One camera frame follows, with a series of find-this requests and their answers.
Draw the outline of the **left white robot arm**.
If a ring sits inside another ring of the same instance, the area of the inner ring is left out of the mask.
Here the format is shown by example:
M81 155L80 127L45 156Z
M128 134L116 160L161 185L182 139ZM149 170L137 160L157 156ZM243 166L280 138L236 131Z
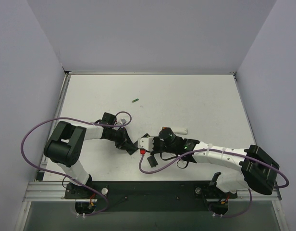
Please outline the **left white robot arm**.
M133 154L138 150L127 133L128 122L117 120L117 115L104 113L102 119L95 123L68 123L60 121L44 148L44 155L62 168L70 176L71 183L76 185L76 193L82 198L89 197L93 192L92 177L89 175L79 157L86 140L109 140L119 150Z

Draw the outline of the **black battery cover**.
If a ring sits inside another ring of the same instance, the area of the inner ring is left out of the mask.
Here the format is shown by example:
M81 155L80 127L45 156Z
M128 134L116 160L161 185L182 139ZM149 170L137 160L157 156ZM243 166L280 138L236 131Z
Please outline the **black battery cover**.
M147 158L147 160L148 160L150 167L156 167L158 165L158 162L154 156L149 156Z

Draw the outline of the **white stick with orange tip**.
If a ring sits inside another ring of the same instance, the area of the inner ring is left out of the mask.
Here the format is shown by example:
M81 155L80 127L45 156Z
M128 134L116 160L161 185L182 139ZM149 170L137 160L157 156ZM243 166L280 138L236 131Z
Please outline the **white stick with orange tip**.
M179 134L179 135L187 135L188 130L187 128L180 128L180 127L170 127L173 133Z

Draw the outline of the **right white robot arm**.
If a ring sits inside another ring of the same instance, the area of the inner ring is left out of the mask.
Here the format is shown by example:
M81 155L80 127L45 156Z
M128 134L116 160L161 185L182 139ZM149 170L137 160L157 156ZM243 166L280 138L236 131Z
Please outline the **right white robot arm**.
M270 195L274 189L279 164L261 147L230 149L186 139L164 128L157 137L148 139L145 149L151 154L170 153L191 163L207 163L232 169L232 173L216 173L212 185L228 193L240 189Z

